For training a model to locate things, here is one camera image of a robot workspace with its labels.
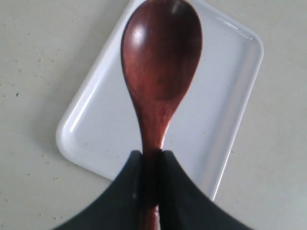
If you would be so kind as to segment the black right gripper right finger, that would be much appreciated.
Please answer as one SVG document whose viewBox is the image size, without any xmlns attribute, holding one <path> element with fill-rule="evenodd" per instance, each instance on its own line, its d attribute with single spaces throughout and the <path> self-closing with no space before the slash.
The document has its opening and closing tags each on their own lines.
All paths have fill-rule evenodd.
<svg viewBox="0 0 307 230">
<path fill-rule="evenodd" d="M 213 203 L 169 150 L 159 160 L 159 216 L 162 230 L 251 229 Z"/>
</svg>

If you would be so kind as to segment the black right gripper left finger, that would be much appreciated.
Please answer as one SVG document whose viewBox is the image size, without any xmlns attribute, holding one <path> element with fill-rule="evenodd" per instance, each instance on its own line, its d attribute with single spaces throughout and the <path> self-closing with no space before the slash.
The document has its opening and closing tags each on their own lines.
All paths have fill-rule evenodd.
<svg viewBox="0 0 307 230">
<path fill-rule="evenodd" d="M 140 224 L 142 154 L 134 150 L 110 186 L 57 230 L 137 230 Z"/>
</svg>

